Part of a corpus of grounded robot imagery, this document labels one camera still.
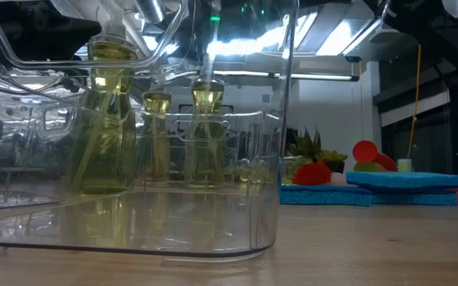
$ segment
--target white cup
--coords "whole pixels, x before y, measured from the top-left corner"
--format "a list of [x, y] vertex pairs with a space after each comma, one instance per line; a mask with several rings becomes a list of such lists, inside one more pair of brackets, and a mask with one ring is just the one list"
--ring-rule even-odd
[[397, 170], [399, 172], [412, 172], [413, 162], [411, 159], [398, 159]]

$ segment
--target red strawberry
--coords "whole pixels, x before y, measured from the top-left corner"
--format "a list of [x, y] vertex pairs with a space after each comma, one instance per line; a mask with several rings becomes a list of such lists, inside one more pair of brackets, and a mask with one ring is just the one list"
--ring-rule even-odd
[[332, 170], [323, 163], [304, 164], [296, 170], [293, 177], [293, 184], [301, 186], [316, 186], [330, 183]]

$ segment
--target red ball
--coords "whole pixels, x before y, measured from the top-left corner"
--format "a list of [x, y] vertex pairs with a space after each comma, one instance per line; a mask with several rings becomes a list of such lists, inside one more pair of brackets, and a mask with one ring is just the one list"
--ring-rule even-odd
[[353, 157], [358, 163], [370, 163], [374, 161], [377, 155], [378, 147], [372, 141], [361, 140], [353, 148]]

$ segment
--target glass bottle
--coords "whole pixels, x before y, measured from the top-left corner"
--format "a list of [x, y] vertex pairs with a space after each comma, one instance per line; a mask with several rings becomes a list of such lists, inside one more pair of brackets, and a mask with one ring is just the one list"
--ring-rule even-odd
[[[136, 60], [125, 39], [125, 28], [110, 20], [88, 43], [90, 60]], [[68, 164], [68, 189], [73, 194], [112, 194], [127, 191], [135, 169], [135, 117], [128, 91], [129, 68], [93, 68], [91, 90], [80, 99], [75, 145]]]
[[146, 182], [169, 179], [171, 150], [167, 137], [165, 114], [171, 106], [171, 94], [163, 89], [146, 92], [143, 102], [145, 114], [144, 172]]
[[187, 134], [187, 187], [223, 187], [225, 127], [217, 120], [223, 82], [201, 76], [192, 83], [193, 120]]

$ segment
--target yellow liquid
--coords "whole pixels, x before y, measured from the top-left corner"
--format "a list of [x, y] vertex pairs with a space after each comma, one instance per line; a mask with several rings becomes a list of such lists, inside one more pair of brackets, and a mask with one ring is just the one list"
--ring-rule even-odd
[[169, 179], [171, 148], [167, 137], [165, 113], [171, 105], [171, 95], [164, 91], [151, 91], [144, 94], [146, 111], [143, 140], [144, 172], [147, 182]]
[[64, 238], [74, 246], [126, 248], [129, 246], [132, 207], [126, 195], [96, 199], [65, 208]]
[[198, 81], [192, 85], [194, 119], [187, 138], [185, 182], [187, 187], [223, 187], [225, 127], [209, 114], [217, 114], [223, 99], [223, 84]]
[[[90, 45], [92, 60], [135, 60], [120, 44]], [[127, 191], [135, 172], [135, 117], [130, 107], [132, 71], [94, 68], [92, 89], [83, 95], [74, 125], [75, 144], [68, 165], [71, 193], [112, 194]]]

